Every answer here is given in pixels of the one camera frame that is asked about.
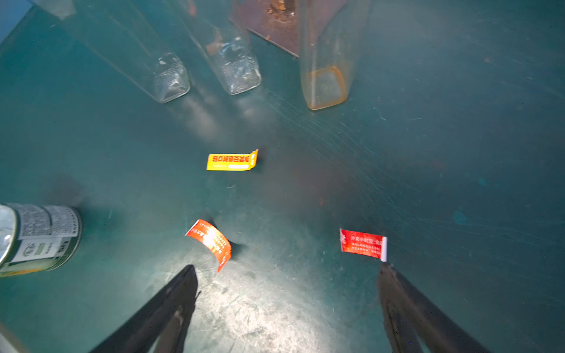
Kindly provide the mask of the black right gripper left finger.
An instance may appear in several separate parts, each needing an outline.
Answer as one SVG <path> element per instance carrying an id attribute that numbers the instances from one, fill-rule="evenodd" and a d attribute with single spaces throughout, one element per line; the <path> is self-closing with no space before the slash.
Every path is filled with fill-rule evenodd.
<path id="1" fill-rule="evenodd" d="M 183 352 L 197 301 L 192 265 L 182 269 L 94 352 Z"/>

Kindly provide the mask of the clear square glass bottle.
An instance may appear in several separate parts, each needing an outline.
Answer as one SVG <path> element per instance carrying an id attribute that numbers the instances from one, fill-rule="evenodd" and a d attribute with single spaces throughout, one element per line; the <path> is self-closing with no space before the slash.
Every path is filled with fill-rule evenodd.
<path id="1" fill-rule="evenodd" d="M 311 110 L 345 102 L 355 79 L 372 1 L 298 1 L 303 96 Z"/>

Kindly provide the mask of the black capped glass bottle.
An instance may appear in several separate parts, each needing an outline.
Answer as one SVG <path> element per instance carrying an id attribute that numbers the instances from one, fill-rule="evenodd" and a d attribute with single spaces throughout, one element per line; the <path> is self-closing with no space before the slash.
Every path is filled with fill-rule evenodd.
<path id="1" fill-rule="evenodd" d="M 183 0 L 174 4 L 189 37 L 228 94 L 242 94 L 262 83 L 239 1 Z"/>

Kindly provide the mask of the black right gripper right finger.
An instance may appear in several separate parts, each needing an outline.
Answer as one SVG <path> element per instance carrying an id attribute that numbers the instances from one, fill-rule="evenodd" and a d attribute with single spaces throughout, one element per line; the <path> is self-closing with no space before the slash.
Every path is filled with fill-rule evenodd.
<path id="1" fill-rule="evenodd" d="M 378 292 L 393 352 L 487 352 L 389 263 L 381 266 Z"/>

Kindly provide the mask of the yellow bottle label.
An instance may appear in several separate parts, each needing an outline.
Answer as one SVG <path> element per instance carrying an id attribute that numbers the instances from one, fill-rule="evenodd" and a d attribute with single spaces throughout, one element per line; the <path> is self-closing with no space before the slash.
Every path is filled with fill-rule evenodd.
<path id="1" fill-rule="evenodd" d="M 249 171 L 257 164 L 258 150 L 249 154 L 210 154 L 207 171 Z"/>

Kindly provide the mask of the cork stoppered glass bottle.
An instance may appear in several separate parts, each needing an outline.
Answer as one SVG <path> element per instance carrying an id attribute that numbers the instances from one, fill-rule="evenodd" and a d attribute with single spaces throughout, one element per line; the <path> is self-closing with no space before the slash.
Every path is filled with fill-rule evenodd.
<path id="1" fill-rule="evenodd" d="M 190 78 L 182 60 L 132 1 L 34 4 L 155 101 L 164 104 L 190 91 Z"/>

